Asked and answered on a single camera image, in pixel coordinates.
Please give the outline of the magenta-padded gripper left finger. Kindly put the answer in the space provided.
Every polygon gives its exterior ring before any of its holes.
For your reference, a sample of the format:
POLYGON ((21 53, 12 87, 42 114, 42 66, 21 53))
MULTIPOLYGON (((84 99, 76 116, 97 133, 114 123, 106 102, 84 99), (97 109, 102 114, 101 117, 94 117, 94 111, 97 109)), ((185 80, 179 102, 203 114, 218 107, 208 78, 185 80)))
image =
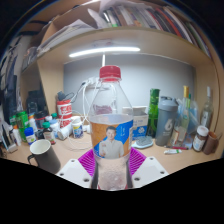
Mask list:
POLYGON ((70 159, 57 175, 83 188, 96 189, 98 176, 95 168, 94 153, 89 150, 78 159, 70 159))

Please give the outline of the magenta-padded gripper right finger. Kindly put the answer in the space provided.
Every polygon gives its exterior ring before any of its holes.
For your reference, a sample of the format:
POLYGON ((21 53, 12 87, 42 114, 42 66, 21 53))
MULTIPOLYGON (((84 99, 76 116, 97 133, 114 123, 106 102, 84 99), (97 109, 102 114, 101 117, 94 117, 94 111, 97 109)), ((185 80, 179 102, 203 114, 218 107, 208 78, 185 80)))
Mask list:
POLYGON ((130 152, 128 171, 128 188, 140 188, 168 175, 155 157, 146 157, 135 148, 130 152))

